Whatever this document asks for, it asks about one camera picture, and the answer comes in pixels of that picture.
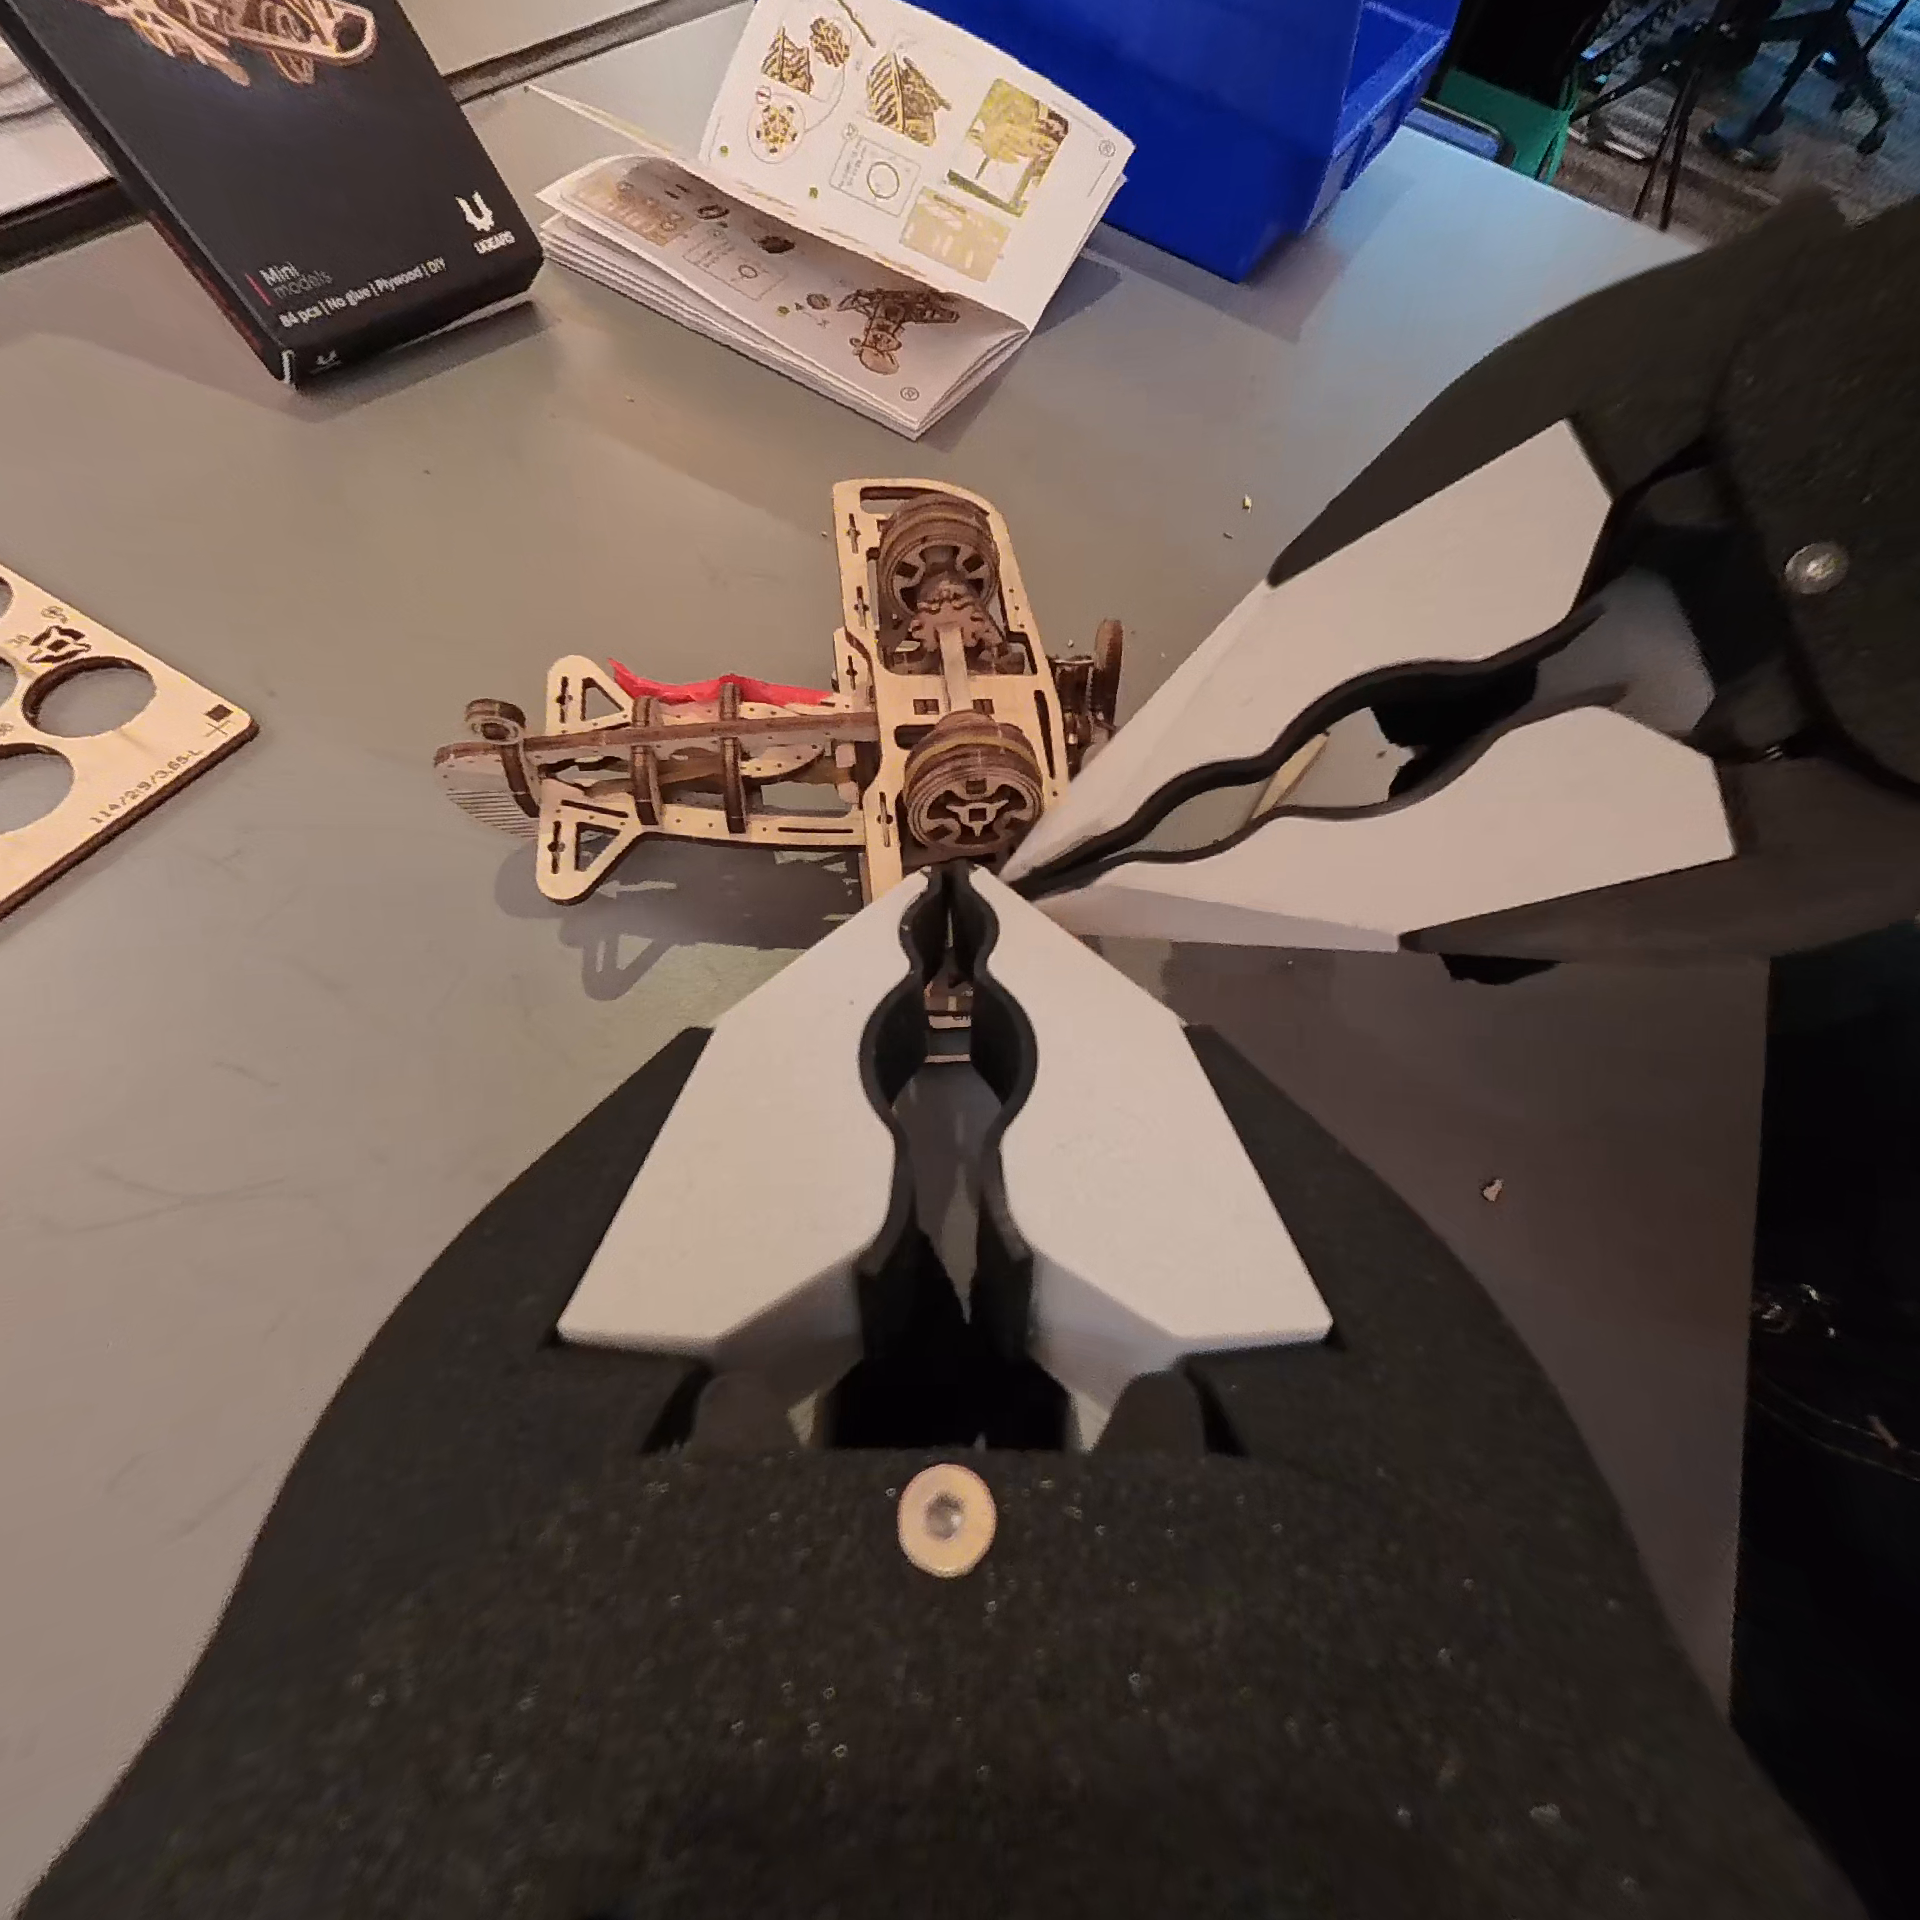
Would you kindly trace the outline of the black model kit box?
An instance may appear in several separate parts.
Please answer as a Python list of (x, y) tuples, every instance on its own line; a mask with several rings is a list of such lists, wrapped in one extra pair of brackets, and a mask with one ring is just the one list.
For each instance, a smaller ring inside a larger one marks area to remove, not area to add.
[(4, 1), (4, 41), (306, 386), (521, 301), (540, 233), (395, 1)]

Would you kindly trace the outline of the black chair base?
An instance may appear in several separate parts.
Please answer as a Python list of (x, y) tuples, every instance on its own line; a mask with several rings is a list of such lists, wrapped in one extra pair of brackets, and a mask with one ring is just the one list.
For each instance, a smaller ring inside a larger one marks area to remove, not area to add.
[(1916, 4), (1608, 4), (1574, 63), (1565, 163), (1659, 232), (1768, 211), (1796, 137), (1878, 163), (1916, 105)]

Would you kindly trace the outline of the wooden model airplane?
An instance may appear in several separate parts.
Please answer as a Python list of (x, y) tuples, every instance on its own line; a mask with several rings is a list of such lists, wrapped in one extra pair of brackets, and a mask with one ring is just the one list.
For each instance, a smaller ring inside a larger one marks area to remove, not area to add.
[(851, 477), (831, 507), (831, 702), (633, 701), (582, 653), (548, 670), (540, 719), (469, 702), (437, 777), (534, 847), (545, 899), (588, 899), (645, 844), (848, 856), (866, 902), (931, 864), (998, 870), (1115, 733), (1123, 624), (1049, 651), (986, 495)]

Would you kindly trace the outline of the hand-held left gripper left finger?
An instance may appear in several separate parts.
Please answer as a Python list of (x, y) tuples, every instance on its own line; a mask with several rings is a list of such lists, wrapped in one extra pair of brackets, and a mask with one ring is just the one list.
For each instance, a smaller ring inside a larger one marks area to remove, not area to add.
[(694, 1033), (561, 1345), (822, 1394), (843, 1444), (975, 1443), (975, 1335), (897, 1115), (949, 930), (952, 883), (912, 876)]

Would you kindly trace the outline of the white instruction booklet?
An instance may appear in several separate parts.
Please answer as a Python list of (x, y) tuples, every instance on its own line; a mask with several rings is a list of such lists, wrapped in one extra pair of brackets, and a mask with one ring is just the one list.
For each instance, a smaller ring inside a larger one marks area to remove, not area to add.
[(1135, 143), (912, 4), (765, 1), (699, 153), (629, 139), (540, 193), (553, 259), (918, 440), (1039, 327)]

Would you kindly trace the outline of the grey desk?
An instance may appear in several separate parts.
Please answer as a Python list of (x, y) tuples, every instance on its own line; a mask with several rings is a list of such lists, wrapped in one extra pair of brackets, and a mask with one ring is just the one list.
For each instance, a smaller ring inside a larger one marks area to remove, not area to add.
[(818, 674), (853, 476), (996, 500), (1044, 635), (1117, 616), (1142, 696), (1465, 366), (1685, 246), (1400, 131), (1250, 283), (1101, 230), (918, 442), (563, 267), (302, 393), (149, 228), (10, 267), (4, 563), (258, 738), (4, 919), (4, 1916), (397, 1298), (858, 898), (663, 850), (555, 909), (434, 777), (469, 698)]

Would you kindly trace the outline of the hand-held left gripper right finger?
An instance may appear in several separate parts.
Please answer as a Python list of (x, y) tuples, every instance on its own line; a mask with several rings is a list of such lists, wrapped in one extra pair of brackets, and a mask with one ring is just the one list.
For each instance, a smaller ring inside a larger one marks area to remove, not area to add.
[(1332, 1308), (1187, 1022), (998, 876), (955, 876), (976, 1159), (975, 1322), (1115, 1409), (1190, 1357), (1320, 1345)]

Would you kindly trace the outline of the red paper scrap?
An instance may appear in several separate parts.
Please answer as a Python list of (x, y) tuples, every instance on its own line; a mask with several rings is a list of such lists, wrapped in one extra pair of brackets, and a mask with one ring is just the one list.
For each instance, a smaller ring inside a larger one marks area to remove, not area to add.
[(742, 705), (773, 706), (822, 706), (832, 701), (828, 687), (779, 683), (764, 676), (720, 674), (699, 681), (658, 681), (639, 674), (621, 661), (611, 661), (611, 674), (619, 690), (633, 701), (654, 701), (671, 706), (720, 706), (728, 694), (737, 696)]

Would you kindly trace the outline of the blue plastic bin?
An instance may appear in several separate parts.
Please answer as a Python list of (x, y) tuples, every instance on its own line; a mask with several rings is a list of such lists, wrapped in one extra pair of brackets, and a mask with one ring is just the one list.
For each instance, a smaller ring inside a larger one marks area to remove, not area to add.
[(1228, 280), (1314, 228), (1436, 79), (1458, 1), (931, 1), (1135, 141), (1109, 222)]

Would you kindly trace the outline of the plywood sheet with cutouts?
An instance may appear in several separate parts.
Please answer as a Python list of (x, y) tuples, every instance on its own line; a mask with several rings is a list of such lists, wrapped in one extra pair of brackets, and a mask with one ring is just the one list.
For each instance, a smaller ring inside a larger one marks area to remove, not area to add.
[[(36, 820), (3, 833), (3, 912), (11, 914), (236, 754), (258, 724), (244, 706), (10, 566), (3, 583), (4, 763), (66, 767), (60, 798)], [(47, 724), (56, 694), (119, 670), (146, 680), (149, 698), (140, 711), (94, 733), (58, 733)]]

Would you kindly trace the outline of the green plastic bin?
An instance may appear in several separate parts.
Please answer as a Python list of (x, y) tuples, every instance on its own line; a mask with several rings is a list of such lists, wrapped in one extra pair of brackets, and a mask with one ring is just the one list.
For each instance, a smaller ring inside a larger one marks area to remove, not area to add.
[(1426, 100), (1498, 131), (1510, 171), (1557, 182), (1579, 101), (1574, 71), (1543, 92), (1524, 92), (1451, 70), (1428, 85)]

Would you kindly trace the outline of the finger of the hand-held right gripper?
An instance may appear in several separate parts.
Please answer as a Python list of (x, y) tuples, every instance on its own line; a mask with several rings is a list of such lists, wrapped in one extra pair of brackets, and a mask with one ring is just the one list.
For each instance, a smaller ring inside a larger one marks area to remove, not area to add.
[(1568, 706), (1610, 706), (1690, 747), (1711, 676), (1676, 594), (1646, 567), (1589, 583), (1611, 507), (1578, 433), (1557, 422), (1255, 588), (1069, 783), (1005, 881), (1065, 888), (1124, 857), (1216, 850), (1275, 808), (1309, 805), (1283, 801), (1211, 847), (1148, 836), (1200, 795), (1260, 791), (1336, 721), (1371, 711), (1385, 727), (1392, 702), (1484, 696), (1515, 670), (1545, 670), (1545, 690), (1524, 694), (1515, 719), (1476, 724), (1405, 792), (1354, 806), (1422, 795), (1494, 735)]
[(1216, 850), (1124, 857), (1036, 906), (1079, 937), (1389, 952), (1420, 930), (1718, 864), (1711, 757), (1610, 706), (1498, 733), (1422, 795), (1280, 806)]

